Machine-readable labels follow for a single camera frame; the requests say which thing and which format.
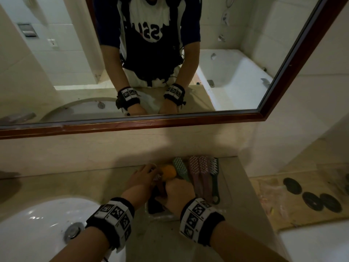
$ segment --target mirror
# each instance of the mirror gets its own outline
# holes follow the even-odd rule
[[[318,1],[0,0],[0,125],[256,110]]]

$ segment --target sink drain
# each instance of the sink drain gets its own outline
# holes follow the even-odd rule
[[[64,233],[64,242],[68,244],[70,240],[76,238],[84,229],[85,226],[83,223],[73,223],[66,229]]]

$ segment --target wristband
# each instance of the wristband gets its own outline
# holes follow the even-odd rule
[[[210,246],[213,229],[224,216],[202,198],[186,204],[180,216],[180,234],[203,246]]]
[[[127,110],[132,105],[140,104],[141,101],[138,98],[137,91],[128,86],[119,90],[115,103],[118,109],[124,108]]]
[[[185,105],[184,102],[185,90],[177,83],[172,84],[164,93],[164,98],[171,100],[177,106]]]
[[[134,207],[124,198],[112,198],[102,205],[86,221],[88,227],[96,227],[107,237],[111,248],[120,252],[131,234]]]

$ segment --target hand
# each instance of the hand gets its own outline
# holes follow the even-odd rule
[[[159,110],[159,114],[178,114],[177,105],[171,100],[165,99]]]
[[[127,109],[127,111],[130,113],[131,116],[148,115],[147,111],[140,104],[134,104],[130,106]]]
[[[184,206],[195,198],[193,185],[177,178],[166,182],[166,192],[167,198],[156,197],[155,199],[177,217],[180,217]]]
[[[126,190],[121,197],[127,199],[137,210],[151,197],[151,191],[155,186],[153,180],[157,174],[161,174],[161,170],[154,164],[142,166],[126,182]]]

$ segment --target navy blue sleeve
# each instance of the navy blue sleeve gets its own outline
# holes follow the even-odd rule
[[[120,48],[120,14],[108,0],[94,0],[97,34],[100,45]]]
[[[183,46],[201,41],[200,36],[200,0],[185,0],[185,10],[180,23],[180,35]]]

